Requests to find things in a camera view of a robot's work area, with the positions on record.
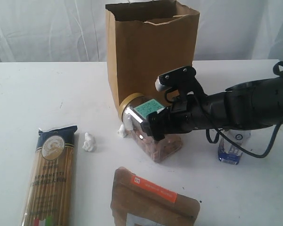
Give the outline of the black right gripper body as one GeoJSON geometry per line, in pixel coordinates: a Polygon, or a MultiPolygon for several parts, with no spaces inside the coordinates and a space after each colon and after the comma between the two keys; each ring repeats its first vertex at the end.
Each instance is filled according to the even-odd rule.
{"type": "Polygon", "coordinates": [[[185,134],[193,130],[209,129],[210,122],[203,114],[199,99],[195,95],[187,95],[187,100],[174,100],[170,109],[170,131],[174,134],[185,134]]]}

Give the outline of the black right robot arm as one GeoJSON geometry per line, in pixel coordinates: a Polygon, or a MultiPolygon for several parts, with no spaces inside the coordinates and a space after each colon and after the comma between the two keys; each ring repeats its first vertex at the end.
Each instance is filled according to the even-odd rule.
{"type": "Polygon", "coordinates": [[[159,141],[193,130],[256,130],[283,123],[283,77],[241,83],[214,95],[187,95],[141,123],[159,141]]]}

